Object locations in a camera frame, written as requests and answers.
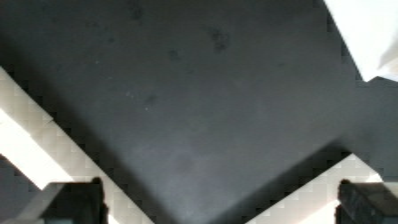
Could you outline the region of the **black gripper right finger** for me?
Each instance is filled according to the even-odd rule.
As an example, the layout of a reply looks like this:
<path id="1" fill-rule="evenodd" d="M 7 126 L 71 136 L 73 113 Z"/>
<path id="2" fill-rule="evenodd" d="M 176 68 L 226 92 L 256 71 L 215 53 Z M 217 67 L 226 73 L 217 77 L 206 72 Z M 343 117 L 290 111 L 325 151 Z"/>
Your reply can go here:
<path id="1" fill-rule="evenodd" d="M 338 186 L 334 224 L 398 224 L 398 182 L 352 182 Z"/>

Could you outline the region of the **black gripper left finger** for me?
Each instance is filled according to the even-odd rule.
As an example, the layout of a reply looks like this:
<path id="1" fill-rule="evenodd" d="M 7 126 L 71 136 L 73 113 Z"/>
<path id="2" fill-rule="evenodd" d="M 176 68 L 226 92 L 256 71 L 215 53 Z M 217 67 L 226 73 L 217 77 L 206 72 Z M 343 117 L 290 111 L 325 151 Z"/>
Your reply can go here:
<path id="1" fill-rule="evenodd" d="M 109 224 L 102 178 L 89 182 L 52 182 L 18 218 L 32 224 Z"/>

